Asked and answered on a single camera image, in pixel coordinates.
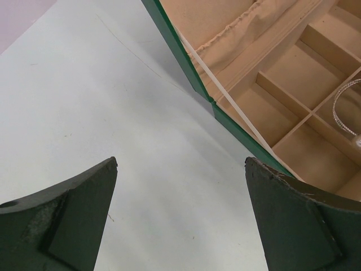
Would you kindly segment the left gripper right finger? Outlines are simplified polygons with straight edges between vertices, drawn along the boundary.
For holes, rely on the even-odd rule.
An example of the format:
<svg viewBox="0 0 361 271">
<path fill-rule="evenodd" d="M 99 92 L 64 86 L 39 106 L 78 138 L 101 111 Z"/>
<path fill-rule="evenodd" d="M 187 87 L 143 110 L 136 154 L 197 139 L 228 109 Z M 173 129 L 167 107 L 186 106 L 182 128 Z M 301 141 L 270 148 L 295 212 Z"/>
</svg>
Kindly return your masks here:
<svg viewBox="0 0 361 271">
<path fill-rule="evenodd" d="M 245 161 L 269 270 L 360 270 L 360 202 Z"/>
</svg>

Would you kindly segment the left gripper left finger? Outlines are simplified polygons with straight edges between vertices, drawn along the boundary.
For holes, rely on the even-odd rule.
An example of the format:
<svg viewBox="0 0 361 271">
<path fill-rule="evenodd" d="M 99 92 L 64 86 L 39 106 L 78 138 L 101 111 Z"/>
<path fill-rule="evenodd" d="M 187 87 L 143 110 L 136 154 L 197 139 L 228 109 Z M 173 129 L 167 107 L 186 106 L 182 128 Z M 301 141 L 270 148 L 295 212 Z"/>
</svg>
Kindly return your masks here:
<svg viewBox="0 0 361 271">
<path fill-rule="evenodd" d="M 111 157 L 1 204 L 1 270 L 94 270 L 116 180 Z"/>
</svg>

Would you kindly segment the green jewelry box beige lining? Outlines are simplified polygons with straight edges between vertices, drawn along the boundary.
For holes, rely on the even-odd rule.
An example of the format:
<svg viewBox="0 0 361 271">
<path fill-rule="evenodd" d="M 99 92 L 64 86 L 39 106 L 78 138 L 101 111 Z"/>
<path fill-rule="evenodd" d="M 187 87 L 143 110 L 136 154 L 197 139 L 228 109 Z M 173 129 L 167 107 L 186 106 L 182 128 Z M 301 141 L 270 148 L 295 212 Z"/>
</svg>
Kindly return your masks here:
<svg viewBox="0 0 361 271">
<path fill-rule="evenodd" d="M 359 1 L 144 1 L 193 89 L 254 155 L 360 200 Z"/>
</svg>

